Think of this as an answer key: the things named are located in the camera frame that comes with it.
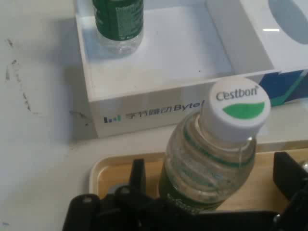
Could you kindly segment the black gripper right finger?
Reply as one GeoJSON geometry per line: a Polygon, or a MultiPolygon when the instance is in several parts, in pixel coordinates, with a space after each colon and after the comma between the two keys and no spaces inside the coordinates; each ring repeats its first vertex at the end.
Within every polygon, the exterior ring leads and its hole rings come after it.
{"type": "Polygon", "coordinates": [[[287,152],[274,153],[273,181],[288,200],[282,213],[274,218],[273,231],[308,229],[308,173],[287,152]]]}

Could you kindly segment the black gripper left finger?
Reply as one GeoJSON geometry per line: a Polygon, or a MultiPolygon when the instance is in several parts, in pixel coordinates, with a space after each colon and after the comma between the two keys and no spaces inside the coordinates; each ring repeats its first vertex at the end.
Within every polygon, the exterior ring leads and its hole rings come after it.
{"type": "Polygon", "coordinates": [[[173,208],[146,195],[143,159],[132,164],[128,184],[99,198],[82,194],[73,198],[64,220],[64,231],[177,231],[173,208]]]}

